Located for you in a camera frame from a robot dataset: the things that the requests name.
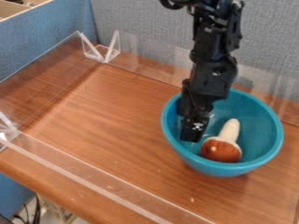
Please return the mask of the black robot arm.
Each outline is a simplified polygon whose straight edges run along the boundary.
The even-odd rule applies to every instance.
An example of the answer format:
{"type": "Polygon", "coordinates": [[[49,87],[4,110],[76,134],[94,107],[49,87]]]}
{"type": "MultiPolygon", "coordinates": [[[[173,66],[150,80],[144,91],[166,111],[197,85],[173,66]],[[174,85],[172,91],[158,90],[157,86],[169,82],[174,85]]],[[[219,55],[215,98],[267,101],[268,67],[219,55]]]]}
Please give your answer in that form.
{"type": "Polygon", "coordinates": [[[239,49],[243,0],[158,0],[168,10],[192,16],[191,76],[181,82],[177,114],[180,139],[199,142],[209,124],[213,102],[228,97],[239,68],[231,52],[239,49]]]}

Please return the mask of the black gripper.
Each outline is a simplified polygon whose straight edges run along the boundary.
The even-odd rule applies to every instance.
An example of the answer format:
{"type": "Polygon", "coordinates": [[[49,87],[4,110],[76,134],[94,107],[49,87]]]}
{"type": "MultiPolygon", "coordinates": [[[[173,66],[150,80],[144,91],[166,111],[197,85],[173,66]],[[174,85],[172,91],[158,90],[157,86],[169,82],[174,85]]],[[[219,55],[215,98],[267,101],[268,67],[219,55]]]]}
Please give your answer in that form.
{"type": "Polygon", "coordinates": [[[237,61],[229,54],[219,59],[203,59],[191,52],[191,77],[181,82],[180,139],[197,143],[209,124],[212,103],[228,97],[231,84],[237,76],[237,61]]]}

